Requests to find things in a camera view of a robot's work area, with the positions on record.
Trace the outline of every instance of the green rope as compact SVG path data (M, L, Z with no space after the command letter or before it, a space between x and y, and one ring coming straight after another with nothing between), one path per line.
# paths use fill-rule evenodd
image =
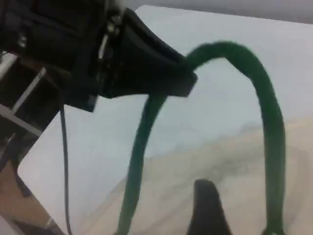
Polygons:
M231 42L204 44L187 55L182 69L195 70L212 59L226 58L250 78L261 107L265 146L267 226L263 235L283 235L285 195L285 128L273 86L258 58L246 47ZM144 151L153 123L166 97L150 96L143 109L133 145L117 235L127 235L139 200Z

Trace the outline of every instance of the black wire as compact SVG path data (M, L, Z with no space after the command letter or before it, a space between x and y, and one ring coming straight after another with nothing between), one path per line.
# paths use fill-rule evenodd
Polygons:
M64 156L64 204L65 204L65 221L67 224L68 235L72 235L72 230L69 222L69 203L68 203L68 152L67 152L67 128L65 122L64 103L61 99L61 128L63 140L63 156Z

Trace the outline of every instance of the beige cloth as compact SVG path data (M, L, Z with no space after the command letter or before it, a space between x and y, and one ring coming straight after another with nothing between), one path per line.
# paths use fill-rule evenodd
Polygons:
M313 119L286 125L288 235L313 234ZM234 235L259 235L265 227L265 182L261 130L173 152L145 162L139 205L130 235L183 235L192 214L193 183L213 181ZM125 182L83 225L86 235L117 228Z

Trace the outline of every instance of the metal rod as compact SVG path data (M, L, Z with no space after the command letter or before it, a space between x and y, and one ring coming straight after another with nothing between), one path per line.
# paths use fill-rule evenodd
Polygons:
M21 97L16 101L12 108L12 112L15 114L20 106L25 102L27 97L31 94L31 92L35 89L37 84L40 82L42 77L45 75L45 68L42 68L40 72L37 74L37 76L34 78L34 80L29 84L29 86L26 88L24 93L21 95Z
M3 61L0 64L0 81L8 72L8 70L12 67L12 65L15 63L17 60L17 57L12 54L7 54L3 57Z
M103 39L102 39L102 43L101 43L101 46L99 48L99 52L98 52L98 59L102 60L103 59L103 55L104 55L104 50L106 48L106 45L107 45L107 42L108 42L108 35L105 34L103 36Z
M36 136L40 136L42 134L41 130L38 130L37 128L23 121L22 119L14 116L14 113L9 108L5 107L2 104L0 104L0 115L3 116L4 118L11 120L12 122L16 123L20 127L26 129L27 131L33 133Z

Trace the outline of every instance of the black plastic part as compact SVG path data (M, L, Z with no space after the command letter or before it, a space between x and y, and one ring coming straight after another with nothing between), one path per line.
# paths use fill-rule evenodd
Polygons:
M203 179L196 180L194 188L194 211L187 235L232 235L215 185Z
M188 96L197 76L181 67L184 57L149 30L132 10L125 11L123 21L101 95Z
M184 57L134 11L125 10L122 25L112 19L118 15L105 13L98 1L5 0L0 3L0 48L42 63L66 104L87 111L93 111L98 95L188 96L197 77L182 68ZM109 23L116 32L107 30ZM109 39L99 61L105 34Z

